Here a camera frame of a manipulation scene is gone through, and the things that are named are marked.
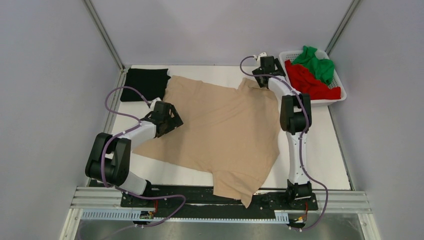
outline gray wall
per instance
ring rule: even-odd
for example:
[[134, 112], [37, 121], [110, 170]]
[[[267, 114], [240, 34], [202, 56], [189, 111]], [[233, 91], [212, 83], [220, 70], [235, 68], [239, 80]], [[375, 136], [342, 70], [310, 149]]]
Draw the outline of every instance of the gray wall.
[[0, 239], [57, 239], [118, 69], [81, 0], [2, 1], [0, 23]]
[[126, 65], [238, 65], [325, 49], [351, 0], [93, 0]]
[[384, 240], [423, 239], [424, 1], [364, 0], [331, 58], [347, 164]]

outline green cloth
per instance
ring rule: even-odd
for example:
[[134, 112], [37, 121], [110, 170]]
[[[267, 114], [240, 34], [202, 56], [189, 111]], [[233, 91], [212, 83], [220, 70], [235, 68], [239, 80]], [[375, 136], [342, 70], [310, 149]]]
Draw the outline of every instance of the green cloth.
[[303, 52], [296, 57], [292, 64], [304, 66], [316, 79], [328, 86], [333, 81], [334, 63], [330, 59], [318, 59], [315, 56], [316, 51], [317, 49], [314, 47], [303, 46]]

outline beige t-shirt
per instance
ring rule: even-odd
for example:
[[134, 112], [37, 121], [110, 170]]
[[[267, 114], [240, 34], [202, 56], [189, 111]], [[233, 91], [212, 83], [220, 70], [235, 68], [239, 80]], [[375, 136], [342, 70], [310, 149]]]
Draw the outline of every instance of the beige t-shirt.
[[169, 80], [163, 101], [184, 124], [133, 152], [213, 175], [213, 194], [248, 207], [279, 154], [277, 99], [243, 79], [238, 89], [181, 76]]

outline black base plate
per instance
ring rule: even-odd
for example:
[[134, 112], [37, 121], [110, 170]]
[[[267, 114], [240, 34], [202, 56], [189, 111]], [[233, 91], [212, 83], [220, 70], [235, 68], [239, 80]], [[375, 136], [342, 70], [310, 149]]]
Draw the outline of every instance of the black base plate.
[[[174, 215], [175, 218], [275, 219], [274, 210], [304, 211], [306, 202], [310, 211], [318, 210], [315, 194], [309, 199], [289, 203], [285, 192], [270, 191], [253, 195], [250, 206], [245, 208], [240, 200], [213, 195], [213, 187], [177, 185], [152, 185], [151, 187], [151, 197], [176, 194], [186, 197], [184, 207]], [[154, 216], [167, 217], [178, 208], [182, 201], [179, 197], [159, 200], [158, 211]], [[153, 208], [154, 202], [123, 193], [120, 205], [126, 208]]]

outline red wire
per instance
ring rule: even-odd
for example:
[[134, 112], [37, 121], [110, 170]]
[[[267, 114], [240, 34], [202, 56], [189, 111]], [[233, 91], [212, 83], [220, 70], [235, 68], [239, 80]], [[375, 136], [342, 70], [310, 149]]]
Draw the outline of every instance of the red wire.
[[306, 201], [305, 202], [305, 205], [306, 205], [306, 210], [305, 210], [305, 221], [308, 219], [308, 202]]
[[157, 212], [158, 212], [158, 205], [159, 205], [159, 202], [158, 202], [158, 200], [156, 200], [156, 201], [154, 202], [154, 212], [155, 212], [155, 213], [157, 213]]

